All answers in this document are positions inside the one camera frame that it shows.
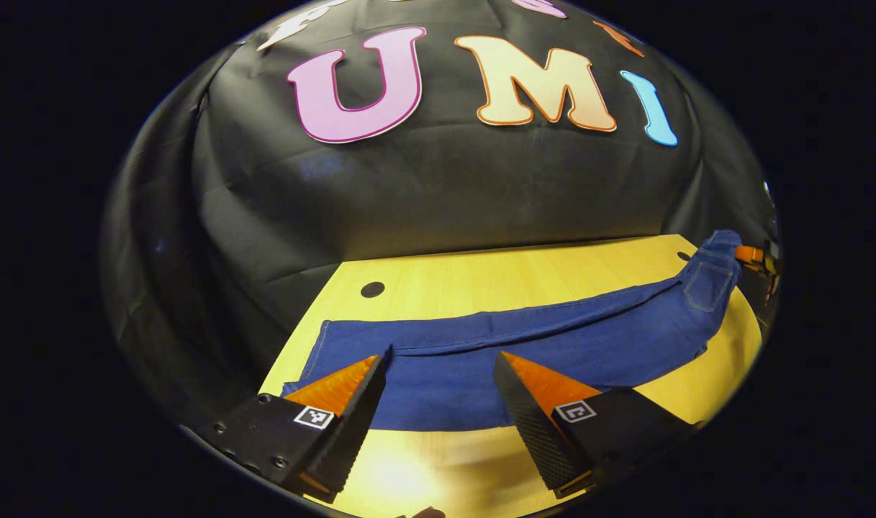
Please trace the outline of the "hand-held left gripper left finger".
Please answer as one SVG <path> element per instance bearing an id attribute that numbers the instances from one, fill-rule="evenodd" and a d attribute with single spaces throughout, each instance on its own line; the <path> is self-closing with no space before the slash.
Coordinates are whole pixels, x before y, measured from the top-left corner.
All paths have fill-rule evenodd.
<path id="1" fill-rule="evenodd" d="M 262 393 L 203 426 L 203 440 L 240 468 L 332 504 L 366 439 L 392 350 L 363 358 L 292 394 Z"/>

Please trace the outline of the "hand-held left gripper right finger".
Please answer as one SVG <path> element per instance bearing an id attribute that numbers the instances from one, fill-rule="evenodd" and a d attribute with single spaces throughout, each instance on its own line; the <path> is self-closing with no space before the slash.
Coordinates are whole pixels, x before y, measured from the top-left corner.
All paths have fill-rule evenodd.
<path id="1" fill-rule="evenodd" d="M 546 488 L 563 499 L 608 489 L 699 429 L 632 387 L 601 391 L 510 352 L 493 378 Z"/>

